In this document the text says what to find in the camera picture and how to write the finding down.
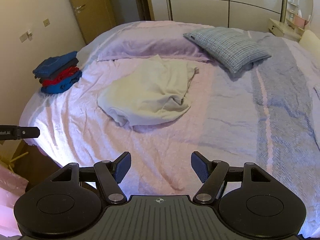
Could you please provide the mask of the wall socket with plug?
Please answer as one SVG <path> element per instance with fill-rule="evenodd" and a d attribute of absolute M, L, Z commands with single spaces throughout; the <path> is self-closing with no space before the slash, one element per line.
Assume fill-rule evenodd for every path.
<path fill-rule="evenodd" d="M 28 30 L 20 36 L 20 42 L 23 43 L 26 40 L 31 41 L 32 38 L 33 38 L 33 33 L 31 32 L 31 30 Z"/>

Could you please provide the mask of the folded bright blue garment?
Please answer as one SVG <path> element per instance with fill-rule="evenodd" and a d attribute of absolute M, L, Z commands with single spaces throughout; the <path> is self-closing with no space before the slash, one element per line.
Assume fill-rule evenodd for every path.
<path fill-rule="evenodd" d="M 76 82 L 79 81 L 79 79 L 82 77 L 82 71 L 77 71 L 74 75 L 65 78 L 61 82 L 59 82 L 56 85 L 49 85 L 47 87 L 42 87 L 41 92 L 45 94 L 60 94 L 67 90 L 69 90 L 72 85 L 74 85 Z"/>

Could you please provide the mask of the small grey checked pillow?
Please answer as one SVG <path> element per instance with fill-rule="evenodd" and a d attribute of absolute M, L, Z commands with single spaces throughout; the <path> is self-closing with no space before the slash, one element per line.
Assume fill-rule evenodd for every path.
<path fill-rule="evenodd" d="M 248 64 L 271 57 L 266 48 L 247 35 L 225 27 L 196 29 L 183 36 L 205 50 L 232 74 L 237 74 Z"/>

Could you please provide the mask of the cream wardrobe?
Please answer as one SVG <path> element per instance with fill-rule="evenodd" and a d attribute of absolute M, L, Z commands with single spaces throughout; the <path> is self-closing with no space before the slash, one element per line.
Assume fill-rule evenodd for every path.
<path fill-rule="evenodd" d="M 268 31 L 270 20 L 282 21 L 286 0 L 149 0 L 156 21 Z"/>

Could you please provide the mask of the oval vanity mirror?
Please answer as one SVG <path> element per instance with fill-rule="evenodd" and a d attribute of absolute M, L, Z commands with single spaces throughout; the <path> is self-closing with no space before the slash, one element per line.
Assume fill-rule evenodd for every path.
<path fill-rule="evenodd" d="M 313 11 L 313 0 L 298 0 L 298 16 L 303 18 L 306 23 L 311 19 Z"/>

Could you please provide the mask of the wall light switch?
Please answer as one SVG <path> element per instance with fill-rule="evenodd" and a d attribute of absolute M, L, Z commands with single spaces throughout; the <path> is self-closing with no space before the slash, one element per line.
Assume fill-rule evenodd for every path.
<path fill-rule="evenodd" d="M 44 24 L 45 27 L 47 27 L 48 25 L 50 25 L 49 19 L 45 19 L 45 20 L 43 21 L 43 24 Z"/>

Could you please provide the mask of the grey herringbone blanket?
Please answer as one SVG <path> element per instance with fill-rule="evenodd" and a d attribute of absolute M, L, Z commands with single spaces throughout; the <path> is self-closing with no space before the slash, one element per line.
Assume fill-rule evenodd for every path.
<path fill-rule="evenodd" d="M 200 150 L 232 165 L 254 161 L 304 201 L 319 199 L 319 116 L 313 63 L 282 38 L 246 36 L 271 57 L 237 80 L 214 74 Z"/>

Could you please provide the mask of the cream bedside dresser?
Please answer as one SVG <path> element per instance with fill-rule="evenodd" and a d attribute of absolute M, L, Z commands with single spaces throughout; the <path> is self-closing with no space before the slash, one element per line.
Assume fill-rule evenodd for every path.
<path fill-rule="evenodd" d="M 274 36 L 287 38 L 288 40 L 293 40 L 299 42 L 304 34 L 304 29 L 300 27 L 293 26 L 291 27 L 287 23 L 279 22 L 270 18 L 268 20 L 268 31 Z"/>

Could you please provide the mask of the pink bed sheet duvet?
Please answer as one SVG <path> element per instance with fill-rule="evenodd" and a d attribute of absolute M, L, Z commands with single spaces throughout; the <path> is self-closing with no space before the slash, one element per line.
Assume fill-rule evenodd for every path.
<path fill-rule="evenodd" d="M 27 143 L 37 146 L 60 166 L 68 163 L 92 166 L 129 151 L 132 166 L 121 183 L 125 194 L 195 194 L 201 183 L 191 168 L 190 156 L 194 151 L 202 153 L 199 142 L 214 74 L 221 69 L 231 80 L 237 80 L 253 65 L 231 78 L 223 66 L 207 60 L 194 43 L 184 38 L 183 34 L 195 29 L 200 29 L 200 25 L 146 21 L 122 24 L 98 36 L 78 52 L 82 77 L 76 84 L 57 95 L 36 92 L 27 103 L 20 125 L 40 129 L 40 136 Z M 316 59 L 299 43 L 282 39 L 313 63 L 318 79 L 313 82 L 311 92 L 319 109 Z M 191 107 L 180 118 L 166 124 L 119 126 L 98 106 L 97 98 L 114 80 L 131 74 L 144 61 L 142 53 L 196 64 L 199 71 L 188 90 Z M 222 160 L 202 154 L 208 159 Z M 304 201 L 299 198 L 306 206 L 306 219 L 300 233 L 304 237 L 317 238 L 319 199 Z"/>

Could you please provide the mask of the folded dark grey garment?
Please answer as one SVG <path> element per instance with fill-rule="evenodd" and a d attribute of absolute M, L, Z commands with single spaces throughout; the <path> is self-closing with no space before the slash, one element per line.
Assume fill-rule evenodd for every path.
<path fill-rule="evenodd" d="M 43 81 L 46 81 L 46 80 L 49 80 L 49 81 L 55 80 L 60 75 L 61 72 L 64 72 L 66 69 L 70 67 L 76 67 L 78 62 L 79 60 L 77 58 L 72 59 L 71 61 L 67 62 L 62 67 L 60 67 L 58 70 L 53 72 L 49 77 L 40 78 L 39 82 L 43 83 Z"/>

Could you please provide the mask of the cream long-sleeve shirt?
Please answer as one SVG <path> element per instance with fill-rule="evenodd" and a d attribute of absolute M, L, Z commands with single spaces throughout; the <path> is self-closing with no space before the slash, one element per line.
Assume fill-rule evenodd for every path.
<path fill-rule="evenodd" d="M 114 80 L 101 91 L 97 103 L 119 126 L 172 122 L 191 107 L 187 94 L 198 71 L 192 62 L 156 55 L 130 75 Z"/>

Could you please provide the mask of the cream padded headboard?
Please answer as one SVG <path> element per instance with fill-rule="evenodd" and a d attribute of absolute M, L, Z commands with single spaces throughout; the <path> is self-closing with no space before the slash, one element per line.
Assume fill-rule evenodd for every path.
<path fill-rule="evenodd" d="M 320 40 L 319 38 L 310 30 L 304 31 L 302 38 L 299 41 L 301 47 L 307 50 L 319 64 L 320 58 Z"/>

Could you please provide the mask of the brown wooden door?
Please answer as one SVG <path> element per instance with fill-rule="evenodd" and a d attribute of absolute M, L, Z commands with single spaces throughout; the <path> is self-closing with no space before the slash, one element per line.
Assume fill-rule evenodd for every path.
<path fill-rule="evenodd" d="M 86 44 L 92 42 L 100 34 L 116 26 L 111 0 L 69 0 L 71 6 L 78 7 L 85 4 L 85 9 L 75 18 Z"/>

